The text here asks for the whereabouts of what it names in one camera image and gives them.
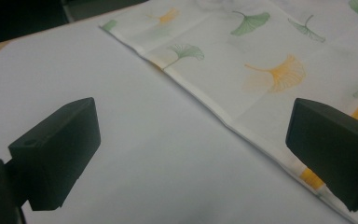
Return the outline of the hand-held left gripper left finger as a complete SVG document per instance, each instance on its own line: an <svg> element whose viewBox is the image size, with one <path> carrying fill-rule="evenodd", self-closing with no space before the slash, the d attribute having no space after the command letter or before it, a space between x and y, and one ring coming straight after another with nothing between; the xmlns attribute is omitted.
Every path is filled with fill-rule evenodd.
<svg viewBox="0 0 358 224"><path fill-rule="evenodd" d="M9 145L15 202L61 207L101 144L94 99L62 106Z"/></svg>

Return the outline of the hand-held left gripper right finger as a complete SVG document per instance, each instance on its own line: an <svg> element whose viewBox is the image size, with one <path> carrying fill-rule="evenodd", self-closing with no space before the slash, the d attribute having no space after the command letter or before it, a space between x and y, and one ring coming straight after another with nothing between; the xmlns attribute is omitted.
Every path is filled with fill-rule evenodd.
<svg viewBox="0 0 358 224"><path fill-rule="evenodd" d="M297 98L285 143L349 210L358 211L357 119Z"/></svg>

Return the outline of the white leaf-print cloth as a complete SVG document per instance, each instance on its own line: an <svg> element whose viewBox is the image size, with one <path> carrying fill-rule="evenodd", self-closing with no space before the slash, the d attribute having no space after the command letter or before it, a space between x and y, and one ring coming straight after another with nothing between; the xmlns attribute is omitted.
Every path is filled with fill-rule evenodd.
<svg viewBox="0 0 358 224"><path fill-rule="evenodd" d="M285 144L297 98L358 115L358 0L147 0L102 28L358 224Z"/></svg>

